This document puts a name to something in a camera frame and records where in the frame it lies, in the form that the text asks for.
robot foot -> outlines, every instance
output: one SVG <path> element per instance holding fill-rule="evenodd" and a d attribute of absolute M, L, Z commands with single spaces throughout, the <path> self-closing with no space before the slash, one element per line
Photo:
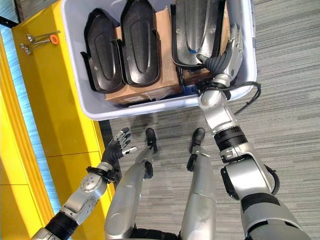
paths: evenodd
<path fill-rule="evenodd" d="M 206 135 L 206 130 L 204 130 L 202 127 L 197 128 L 192 135 L 192 141 L 189 148 L 189 152 L 192 153 L 192 149 L 194 146 L 200 146 L 203 142 Z"/>
<path fill-rule="evenodd" d="M 156 154 L 158 152 L 158 147 L 155 131 L 152 128 L 148 128 L 147 130 L 145 130 L 145 135 L 147 145 L 151 150 L 153 149 L 153 153 Z"/>

black plastic tray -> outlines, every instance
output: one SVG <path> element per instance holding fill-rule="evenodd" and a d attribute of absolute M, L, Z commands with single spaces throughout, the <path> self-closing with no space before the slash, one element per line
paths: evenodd
<path fill-rule="evenodd" d="M 84 28 L 87 53 L 81 55 L 90 86 L 98 93 L 114 93 L 125 86 L 116 38 L 111 16 L 100 8 L 94 9 Z"/>
<path fill-rule="evenodd" d="M 147 87 L 160 77 L 160 41 L 156 13 L 147 0 L 128 0 L 121 14 L 122 59 L 125 81 Z"/>
<path fill-rule="evenodd" d="M 189 70 L 201 69 L 197 54 L 216 57 L 220 53 L 226 0 L 179 0 L 170 6 L 172 59 Z"/>

metal bracket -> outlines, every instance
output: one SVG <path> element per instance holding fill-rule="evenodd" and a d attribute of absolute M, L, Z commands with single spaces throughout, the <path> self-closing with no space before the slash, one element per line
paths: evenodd
<path fill-rule="evenodd" d="M 203 155 L 205 157 L 210 158 L 210 154 L 208 153 L 208 151 L 206 151 L 205 149 L 203 149 L 201 146 L 198 146 L 198 145 L 192 148 L 192 154 Z"/>

gray carpet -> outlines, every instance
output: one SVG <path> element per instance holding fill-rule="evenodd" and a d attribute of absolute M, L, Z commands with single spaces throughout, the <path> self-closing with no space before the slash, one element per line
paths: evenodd
<path fill-rule="evenodd" d="M 55 0 L 18 0 L 26 19 Z M 238 120 L 261 159 L 277 169 L 278 198 L 293 212 L 313 240 L 320 240 L 320 2 L 318 0 L 255 0 L 257 80 L 262 96 Z M 230 102 L 241 107 L 251 95 Z M 156 131 L 159 153 L 154 177 L 143 183 L 136 217 L 140 228 L 178 233 L 192 174 L 186 170 L 193 131 L 206 128 L 198 107 L 111 120 L 113 134 L 129 126 L 132 144 L 145 147 L 146 128 Z M 221 176 L 223 164 L 210 134 L 217 185 L 217 240 L 243 240 L 240 203 L 228 197 Z M 124 173 L 136 154 L 120 161 Z"/>

humanoid robot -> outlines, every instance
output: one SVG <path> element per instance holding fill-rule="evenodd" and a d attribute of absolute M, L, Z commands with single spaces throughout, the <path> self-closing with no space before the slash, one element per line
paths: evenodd
<path fill-rule="evenodd" d="M 258 91 L 253 99 L 260 94 L 260 85 L 256 82 L 230 86 L 239 71 L 242 50 L 242 32 L 239 26 L 234 25 L 222 56 L 197 56 L 215 73 L 211 81 L 198 86 L 199 106 L 225 164 L 221 169 L 221 176 L 226 192 L 240 201 L 245 240 L 310 240 L 289 209 L 275 197 L 279 189 L 278 176 L 261 162 L 253 145 L 241 130 L 235 114 L 228 107 L 230 89 L 254 85 Z M 116 160 L 137 150 L 136 147 L 125 149 L 130 142 L 130 135 L 129 128 L 124 128 L 113 138 L 103 153 L 101 163 L 97 167 L 87 168 L 88 175 L 84 177 L 80 187 L 69 197 L 60 212 L 33 236 L 33 240 L 66 240 L 73 234 L 77 226 L 92 212 L 108 183 L 113 182 Z M 193 179 L 179 235 L 137 228 L 135 224 L 143 180 L 153 176 L 153 154 L 158 151 L 155 132 L 148 128 L 147 147 L 141 151 L 116 188 L 104 224 L 106 240 L 215 238 L 215 177 L 210 155 L 201 147 L 204 136 L 203 128 L 195 130 L 192 136 L 191 155 L 186 166 L 188 171 L 193 172 Z"/>

